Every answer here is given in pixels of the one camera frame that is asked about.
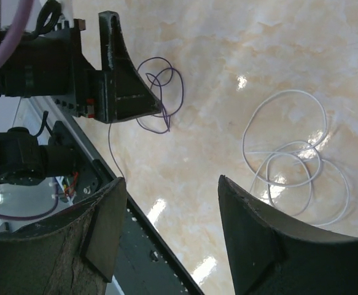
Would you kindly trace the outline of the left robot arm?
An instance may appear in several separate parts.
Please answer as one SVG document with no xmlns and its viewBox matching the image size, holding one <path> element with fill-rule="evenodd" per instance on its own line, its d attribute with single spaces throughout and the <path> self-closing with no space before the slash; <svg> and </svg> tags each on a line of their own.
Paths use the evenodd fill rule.
<svg viewBox="0 0 358 295">
<path fill-rule="evenodd" d="M 138 74 L 117 12 L 98 15 L 101 69 L 82 53 L 82 21 L 16 46 L 0 69 L 0 96 L 49 96 L 72 116 L 114 124 L 157 114 L 162 105 Z M 33 186 L 76 170 L 72 148 L 40 145 L 24 127 L 0 133 L 0 184 Z"/>
</svg>

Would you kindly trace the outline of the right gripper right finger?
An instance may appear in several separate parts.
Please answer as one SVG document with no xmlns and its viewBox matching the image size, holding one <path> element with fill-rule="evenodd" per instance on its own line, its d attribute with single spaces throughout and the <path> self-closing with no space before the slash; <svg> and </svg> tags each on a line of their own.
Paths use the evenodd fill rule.
<svg viewBox="0 0 358 295">
<path fill-rule="evenodd" d="M 236 294 L 358 294 L 358 238 L 299 221 L 220 176 Z"/>
</svg>

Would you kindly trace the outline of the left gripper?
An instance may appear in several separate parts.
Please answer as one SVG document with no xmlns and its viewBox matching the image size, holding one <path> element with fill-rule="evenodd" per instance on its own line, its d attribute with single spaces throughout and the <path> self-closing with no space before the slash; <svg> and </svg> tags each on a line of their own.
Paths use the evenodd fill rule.
<svg viewBox="0 0 358 295">
<path fill-rule="evenodd" d="M 111 124 L 158 114 L 161 102 L 138 74 L 126 49 L 119 15 L 98 14 L 101 71 L 82 53 L 81 31 L 59 24 L 50 33 L 22 42 L 0 69 L 0 96 L 49 96 L 64 112 Z"/>
</svg>

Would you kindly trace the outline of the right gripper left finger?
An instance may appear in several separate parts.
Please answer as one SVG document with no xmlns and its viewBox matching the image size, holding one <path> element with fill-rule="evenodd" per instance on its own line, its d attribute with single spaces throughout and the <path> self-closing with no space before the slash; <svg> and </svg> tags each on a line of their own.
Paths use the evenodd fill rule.
<svg viewBox="0 0 358 295">
<path fill-rule="evenodd" d="M 126 212 L 117 178 L 91 197 L 13 233 L 0 233 L 0 294 L 104 294 Z"/>
</svg>

